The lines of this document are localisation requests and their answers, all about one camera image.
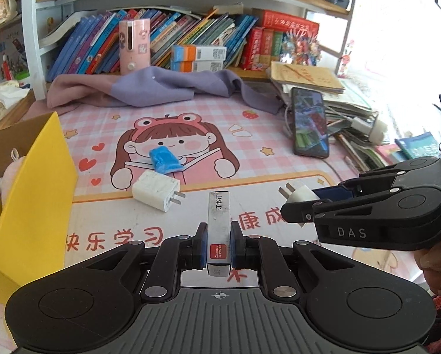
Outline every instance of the red heart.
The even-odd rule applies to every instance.
[[[104,144],[103,142],[101,142],[99,145],[94,145],[94,146],[92,147],[92,150],[95,150],[95,151],[101,151],[101,150],[104,149],[105,146],[106,146],[106,144]]]
[[[82,172],[85,170],[91,169],[94,165],[96,165],[96,160],[92,159],[91,161],[88,161],[87,158],[83,158],[81,161],[79,161],[78,168]]]

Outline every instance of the qr code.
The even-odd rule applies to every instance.
[[[224,59],[225,56],[225,49],[214,49],[212,57],[214,57],[214,59],[218,60],[218,59]]]
[[[222,69],[222,63],[211,63],[210,64],[210,71],[211,72],[218,72]]]

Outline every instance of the metal prong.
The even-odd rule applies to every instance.
[[[291,193],[296,190],[289,182],[286,184],[286,189],[289,190]]]
[[[289,198],[289,194],[288,194],[288,193],[286,192],[286,190],[284,190],[283,188],[279,188],[279,189],[278,189],[278,192],[280,192],[281,195],[282,195],[284,198],[286,198],[286,199]]]

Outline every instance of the phone screen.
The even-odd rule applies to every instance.
[[[327,118],[322,94],[307,89],[291,89],[294,109],[294,153],[327,158],[329,153]]]

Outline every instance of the pink booklet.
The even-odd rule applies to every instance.
[[[224,178],[219,177],[215,170],[215,161],[222,158],[224,158],[222,151],[220,148],[217,148],[187,162],[182,171],[169,173],[167,176],[178,179],[181,184],[207,183],[223,180]],[[125,167],[132,171],[132,175],[134,176],[132,183],[138,180],[145,170],[155,170],[152,164],[142,162],[128,161],[125,163]]]

